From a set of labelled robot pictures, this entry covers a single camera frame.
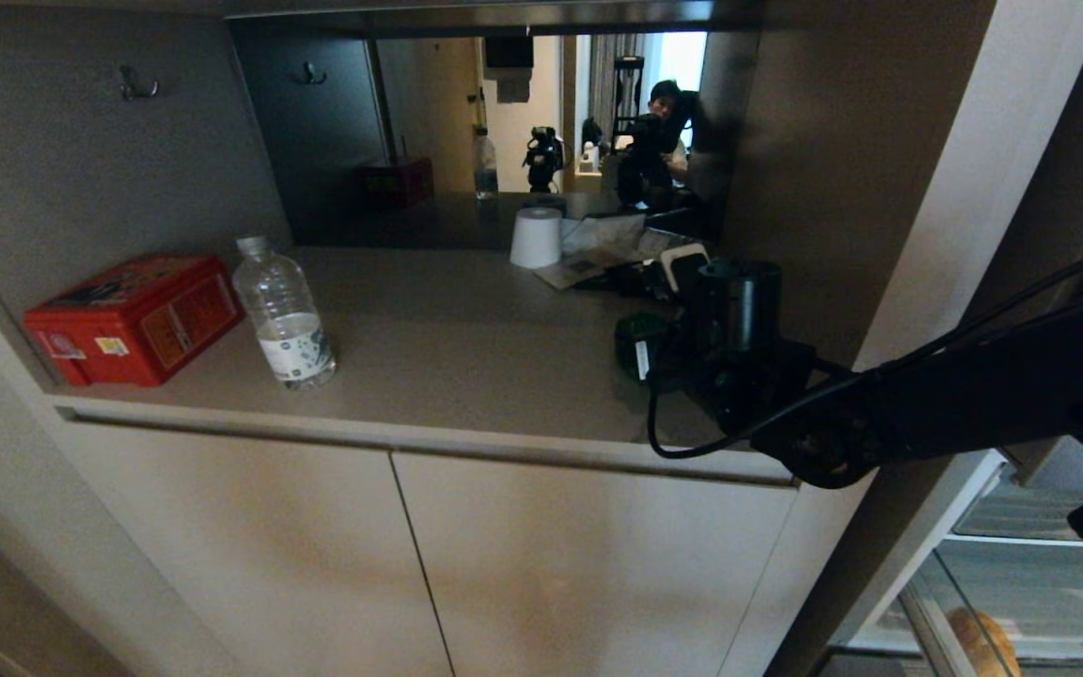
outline water bottle label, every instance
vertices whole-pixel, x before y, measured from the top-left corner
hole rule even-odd
[[[270,368],[279,381],[301,381],[319,374],[331,363],[331,350],[323,329],[279,341],[259,338]]]

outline bottle cap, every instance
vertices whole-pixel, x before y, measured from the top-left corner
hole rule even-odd
[[[270,250],[270,238],[265,235],[253,235],[250,237],[238,237],[237,238],[237,249],[246,257],[252,257],[256,253],[263,253]]]

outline wall hook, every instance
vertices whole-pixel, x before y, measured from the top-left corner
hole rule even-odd
[[[312,61],[303,62],[303,84],[324,84],[324,81],[328,80],[328,74],[319,74],[317,78],[315,76],[315,66],[312,65]]]
[[[132,66],[119,66],[119,76],[125,78],[123,84],[119,86],[119,93],[125,95],[125,102],[131,102],[132,99],[152,99],[158,95],[158,89],[161,89],[161,82],[155,80],[148,91],[138,89],[136,71]]]

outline plastic water bottle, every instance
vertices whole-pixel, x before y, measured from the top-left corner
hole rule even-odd
[[[336,374],[337,361],[303,271],[291,259],[272,252],[266,237],[237,239],[237,248],[245,261],[232,275],[232,286],[258,329],[258,343],[274,377],[287,390],[324,386]]]
[[[495,146],[486,127],[473,130],[473,196],[491,200],[499,194],[499,177],[495,174]]]

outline cabinet door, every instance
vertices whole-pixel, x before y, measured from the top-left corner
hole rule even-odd
[[[394,454],[457,677],[713,677],[795,497]]]
[[[64,438],[252,674],[451,674],[386,452],[90,424]]]

